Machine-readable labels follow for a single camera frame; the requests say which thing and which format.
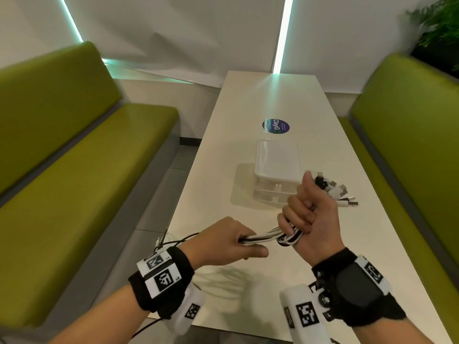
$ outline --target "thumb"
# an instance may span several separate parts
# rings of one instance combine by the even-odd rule
[[[315,184],[310,171],[304,173],[301,186],[303,190],[298,195],[301,201],[304,202],[305,200],[309,200],[314,204],[318,204],[319,202],[327,200],[328,194]]]
[[[255,244],[251,246],[241,246],[241,253],[244,259],[247,258],[266,258],[269,255],[269,250],[266,246]]]

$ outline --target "green seat cushion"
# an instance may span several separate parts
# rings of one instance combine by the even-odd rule
[[[120,98],[90,42],[0,70],[0,193]]]
[[[0,209],[0,325],[40,325],[179,116],[129,103]]]
[[[459,264],[459,83],[392,54],[351,113]]]
[[[459,343],[459,292],[402,207],[347,118],[339,118],[446,331]]]

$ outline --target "white table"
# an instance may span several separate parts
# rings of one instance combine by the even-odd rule
[[[278,118],[290,131],[262,128]],[[451,343],[364,169],[315,76],[230,71],[169,226],[180,238],[232,216],[256,232],[277,226],[279,209],[252,199],[257,139],[294,140],[302,167],[344,183],[360,203],[340,208],[342,237],[389,279],[410,319],[436,344]],[[208,294],[194,325],[291,341],[279,291],[314,281],[310,267],[292,248],[266,244],[267,259],[207,266],[194,281]],[[341,343],[358,343],[341,321],[327,324]]]

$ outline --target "hand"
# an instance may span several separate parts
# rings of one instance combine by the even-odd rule
[[[240,237],[255,234],[242,223],[225,217],[179,245],[179,248],[186,254],[194,270],[202,266],[225,266],[243,258],[268,256],[265,246],[243,246],[238,243]]]
[[[297,194],[289,196],[277,217],[280,229],[293,234],[287,219],[304,233],[293,247],[310,266],[344,248],[336,202],[314,183],[311,172],[304,174]]]

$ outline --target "blue round sticker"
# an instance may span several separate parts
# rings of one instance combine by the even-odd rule
[[[266,119],[263,122],[263,129],[272,134],[283,134],[290,130],[290,126],[280,119]]]

